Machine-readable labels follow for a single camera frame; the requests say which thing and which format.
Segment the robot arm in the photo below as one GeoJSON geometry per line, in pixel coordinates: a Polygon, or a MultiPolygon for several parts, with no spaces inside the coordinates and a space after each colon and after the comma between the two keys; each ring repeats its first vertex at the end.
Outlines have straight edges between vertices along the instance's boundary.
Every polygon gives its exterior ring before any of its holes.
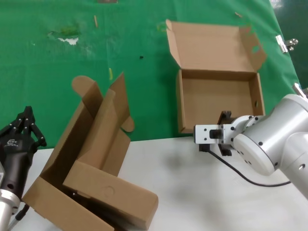
{"type": "Polygon", "coordinates": [[[308,99],[290,94],[266,116],[242,116],[228,124],[196,125],[195,143],[235,149],[256,172],[280,169],[308,199],[308,99]]]}
{"type": "MultiPolygon", "coordinates": [[[[10,218],[18,210],[34,153],[39,146],[46,145],[30,106],[0,130],[0,231],[8,230],[10,218]],[[37,141],[31,137],[32,132],[37,141]]],[[[26,205],[22,213],[16,215],[17,221],[28,208],[26,205]]]]}

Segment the green backdrop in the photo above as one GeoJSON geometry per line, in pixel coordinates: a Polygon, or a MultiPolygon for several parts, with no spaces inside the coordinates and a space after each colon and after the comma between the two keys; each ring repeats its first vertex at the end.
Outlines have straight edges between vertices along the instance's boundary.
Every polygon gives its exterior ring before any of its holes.
{"type": "Polygon", "coordinates": [[[54,147],[80,101],[72,79],[87,75],[105,93],[124,71],[136,124],[131,139],[179,136],[178,66],[169,53],[167,18],[251,24],[268,54],[260,70],[267,112],[298,81],[289,54],[277,45],[281,31],[269,0],[5,0],[0,3],[0,126],[31,105],[48,147],[54,147]],[[73,46],[58,38],[79,40],[73,46]]]}

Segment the open cardboard box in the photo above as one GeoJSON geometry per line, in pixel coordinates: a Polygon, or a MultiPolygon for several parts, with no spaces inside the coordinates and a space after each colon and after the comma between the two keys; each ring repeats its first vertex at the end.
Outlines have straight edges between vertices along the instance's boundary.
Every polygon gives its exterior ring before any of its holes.
{"type": "Polygon", "coordinates": [[[250,27],[178,23],[167,20],[177,77],[179,131],[216,124],[222,111],[232,117],[264,115],[260,77],[266,59],[250,27]]]}
{"type": "Polygon", "coordinates": [[[23,201],[64,231],[114,230],[104,213],[147,230],[157,195],[117,177],[130,143],[122,129],[134,129],[124,75],[104,99],[85,76],[73,89],[82,101],[23,201]]]}

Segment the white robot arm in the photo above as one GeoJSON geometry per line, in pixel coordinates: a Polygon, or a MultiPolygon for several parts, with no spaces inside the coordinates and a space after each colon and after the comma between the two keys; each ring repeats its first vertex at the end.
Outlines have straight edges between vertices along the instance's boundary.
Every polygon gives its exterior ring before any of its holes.
{"type": "Polygon", "coordinates": [[[299,95],[285,96],[268,115],[196,125],[195,143],[235,149],[262,175],[280,169],[308,199],[308,99],[298,85],[294,89],[299,95]]]}

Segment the white table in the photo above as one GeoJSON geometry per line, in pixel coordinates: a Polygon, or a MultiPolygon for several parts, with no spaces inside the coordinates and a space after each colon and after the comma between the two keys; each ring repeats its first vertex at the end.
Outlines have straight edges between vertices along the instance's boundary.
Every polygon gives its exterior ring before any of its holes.
{"type": "MultiPolygon", "coordinates": [[[[42,171],[52,149],[35,154],[26,190],[42,171]]],[[[276,171],[255,173],[236,153],[224,157],[249,179],[288,181],[276,171]]],[[[198,152],[191,137],[131,142],[119,177],[159,197],[150,231],[306,231],[308,201],[292,185],[251,185],[210,154],[198,152]]],[[[58,231],[30,209],[15,231],[58,231]]]]}

